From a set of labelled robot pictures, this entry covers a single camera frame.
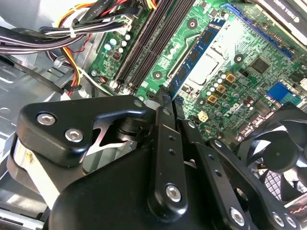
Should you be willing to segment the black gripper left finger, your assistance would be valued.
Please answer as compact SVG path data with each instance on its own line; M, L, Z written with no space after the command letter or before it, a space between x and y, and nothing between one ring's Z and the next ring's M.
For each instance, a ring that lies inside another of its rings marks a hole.
M148 107L132 95L25 106L17 122L16 162L26 170L49 208L82 174L85 156L128 141L153 154L148 203L157 216L188 208L181 135L175 105L160 88Z

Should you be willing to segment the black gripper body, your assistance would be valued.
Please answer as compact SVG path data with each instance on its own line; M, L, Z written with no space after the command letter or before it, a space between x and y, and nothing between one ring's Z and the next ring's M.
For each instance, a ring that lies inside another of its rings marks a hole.
M220 215L206 196L195 168L186 165L189 206L173 223L161 222L147 197L151 154L146 150L119 158L65 188L48 221L51 230L222 230Z

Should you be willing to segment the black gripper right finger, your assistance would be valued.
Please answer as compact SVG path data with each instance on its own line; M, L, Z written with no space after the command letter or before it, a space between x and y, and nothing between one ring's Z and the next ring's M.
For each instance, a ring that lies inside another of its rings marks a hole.
M176 125L183 138L189 207L177 230L298 230L295 217L221 141L204 141L187 120L183 99L174 100Z

